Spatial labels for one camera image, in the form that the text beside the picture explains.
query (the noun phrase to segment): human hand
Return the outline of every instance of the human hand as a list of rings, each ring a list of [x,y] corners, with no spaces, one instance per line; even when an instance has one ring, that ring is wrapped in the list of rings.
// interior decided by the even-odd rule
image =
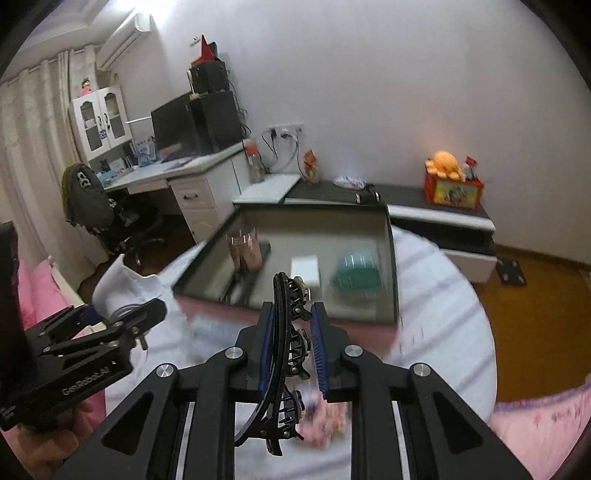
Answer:
[[[91,403],[84,401],[73,410],[71,429],[34,433],[19,425],[10,431],[7,441],[34,480],[49,480],[63,461],[92,433],[86,415],[92,411]]]

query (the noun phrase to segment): desk drawer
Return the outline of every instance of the desk drawer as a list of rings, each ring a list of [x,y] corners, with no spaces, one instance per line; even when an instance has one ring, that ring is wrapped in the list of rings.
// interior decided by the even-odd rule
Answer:
[[[215,208],[183,210],[183,216],[197,243],[207,240],[220,224]]]
[[[215,207],[212,192],[203,177],[170,180],[168,184],[172,187],[181,210]]]

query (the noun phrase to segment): glass cabinet door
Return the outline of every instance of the glass cabinet door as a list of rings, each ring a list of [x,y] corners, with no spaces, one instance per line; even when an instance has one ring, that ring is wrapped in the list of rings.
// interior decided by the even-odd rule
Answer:
[[[123,118],[119,111],[119,103],[117,95],[109,92],[105,95],[106,112],[104,112],[107,130],[111,130],[114,138],[121,138],[125,136],[125,127]]]
[[[95,106],[91,101],[86,101],[81,104],[80,113],[82,114],[82,122],[88,140],[88,146],[91,151],[98,150],[103,146],[103,141],[101,140],[99,133],[102,129],[100,114],[95,112]]]

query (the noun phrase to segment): orange octopus plush toy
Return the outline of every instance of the orange octopus plush toy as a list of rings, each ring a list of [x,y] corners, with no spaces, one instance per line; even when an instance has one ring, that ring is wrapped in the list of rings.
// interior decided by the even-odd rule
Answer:
[[[445,150],[435,152],[433,159],[425,162],[427,173],[437,175],[440,179],[463,180],[464,172],[460,168],[456,157]]]

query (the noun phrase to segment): power outlet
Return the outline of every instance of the power outlet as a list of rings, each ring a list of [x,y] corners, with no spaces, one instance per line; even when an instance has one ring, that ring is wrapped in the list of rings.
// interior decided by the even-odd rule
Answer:
[[[269,125],[265,132],[270,132],[271,130],[275,129],[277,132],[277,136],[280,137],[281,134],[288,134],[288,135],[299,135],[301,136],[304,133],[304,122],[292,122],[288,124],[277,124],[277,125]]]

